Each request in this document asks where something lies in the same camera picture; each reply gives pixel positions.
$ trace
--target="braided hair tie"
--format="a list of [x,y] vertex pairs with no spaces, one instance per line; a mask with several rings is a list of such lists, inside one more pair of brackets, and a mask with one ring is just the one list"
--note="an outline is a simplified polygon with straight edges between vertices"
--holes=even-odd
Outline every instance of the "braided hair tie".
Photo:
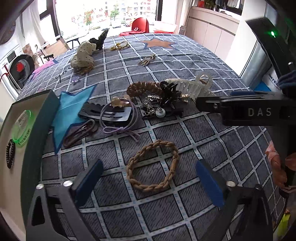
[[[133,177],[133,169],[134,165],[138,163],[141,157],[143,157],[146,153],[146,151],[155,149],[158,146],[164,146],[164,147],[169,147],[172,150],[173,153],[173,160],[172,164],[170,166],[170,171],[165,177],[164,181],[162,181],[159,184],[151,184],[151,185],[144,185],[141,182],[137,181]],[[180,156],[178,154],[178,149],[173,142],[169,141],[162,141],[162,140],[156,140],[156,142],[150,143],[146,146],[143,146],[141,150],[139,150],[134,157],[130,158],[128,161],[128,165],[126,167],[126,177],[131,183],[131,185],[139,190],[142,190],[144,192],[149,192],[149,191],[157,191],[160,189],[165,189],[169,185],[169,181],[173,178],[175,171],[176,171],[176,166],[177,162],[180,159]]]

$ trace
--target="orange star pattern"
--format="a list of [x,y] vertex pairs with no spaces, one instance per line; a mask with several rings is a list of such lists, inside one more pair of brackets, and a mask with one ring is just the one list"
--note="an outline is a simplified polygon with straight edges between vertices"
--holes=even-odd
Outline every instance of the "orange star pattern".
[[143,40],[139,42],[145,43],[144,49],[152,48],[152,47],[163,47],[163,48],[173,49],[174,47],[172,47],[171,45],[175,44],[175,42],[163,41],[156,38],[153,38],[151,40]]

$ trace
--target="bed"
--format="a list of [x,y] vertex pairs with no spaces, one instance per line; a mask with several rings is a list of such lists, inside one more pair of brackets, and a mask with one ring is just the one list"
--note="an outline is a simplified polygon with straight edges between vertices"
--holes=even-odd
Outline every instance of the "bed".
[[[127,41],[130,48],[110,51],[118,42]],[[161,82],[168,78],[194,80],[201,71],[213,76],[211,91],[218,96],[248,90],[239,76],[215,54],[183,35],[137,34],[107,38],[104,48],[92,57],[95,67],[85,75],[73,72],[69,60],[75,50],[55,58],[52,66],[31,77],[19,99],[52,89],[77,93],[96,85],[89,102],[106,104],[114,96],[124,95],[126,88],[138,81]],[[138,66],[145,56],[156,59],[146,67]],[[139,108],[141,99],[136,98]],[[285,201],[271,178],[271,167],[265,155],[270,136],[263,126],[222,125],[215,113],[200,112],[193,101],[184,114],[164,119],[140,119],[134,131],[141,135],[138,143],[126,134],[104,134],[101,128],[83,138],[74,147],[63,146],[54,154],[52,131],[44,147],[40,183],[59,186],[100,158],[103,176],[80,212],[101,240],[198,240],[218,213],[206,195],[195,173],[199,158],[208,161],[214,171],[238,185],[263,186],[273,221],[278,222]],[[175,142],[180,153],[176,175],[170,187],[161,192],[142,193],[126,179],[125,166],[142,146],[157,139]],[[165,177],[172,155],[166,149],[152,151],[134,170],[145,183],[159,183]],[[70,240],[75,240],[61,206],[56,206],[61,223]],[[229,240],[242,212],[239,207],[224,237]]]

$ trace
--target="gold hair clip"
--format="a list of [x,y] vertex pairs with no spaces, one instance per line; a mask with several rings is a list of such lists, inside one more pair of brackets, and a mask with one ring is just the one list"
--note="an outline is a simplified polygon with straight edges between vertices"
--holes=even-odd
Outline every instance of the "gold hair clip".
[[110,50],[121,50],[121,49],[124,49],[124,48],[128,48],[129,47],[129,44],[128,42],[126,41],[122,41],[121,43],[117,43],[116,45],[114,45],[113,47],[110,48]]
[[138,63],[138,65],[147,66],[150,63],[150,61],[153,60],[155,60],[155,54],[146,56],[142,61]]

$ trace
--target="beige scrunchie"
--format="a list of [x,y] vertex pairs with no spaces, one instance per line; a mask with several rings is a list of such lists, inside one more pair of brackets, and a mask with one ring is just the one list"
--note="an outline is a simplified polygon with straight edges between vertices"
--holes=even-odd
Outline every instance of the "beige scrunchie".
[[82,42],[77,49],[77,54],[71,60],[71,67],[78,69],[94,65],[94,59],[91,55],[95,50],[96,44],[92,44],[89,41]]

